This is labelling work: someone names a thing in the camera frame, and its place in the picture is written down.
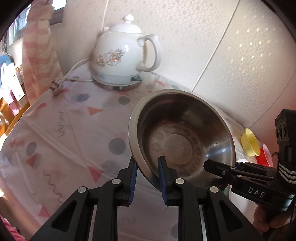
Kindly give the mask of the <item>person's right hand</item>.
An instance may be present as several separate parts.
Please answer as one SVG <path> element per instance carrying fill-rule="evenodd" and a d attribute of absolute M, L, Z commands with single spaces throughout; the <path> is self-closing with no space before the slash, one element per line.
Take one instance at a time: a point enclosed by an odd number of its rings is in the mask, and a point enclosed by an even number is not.
<path fill-rule="evenodd" d="M 270 228 L 279 228 L 288 224 L 294 217 L 295 213 L 292 211 L 279 212 L 258 204 L 253 215 L 253 226 L 260 234 L 264 234 Z"/>

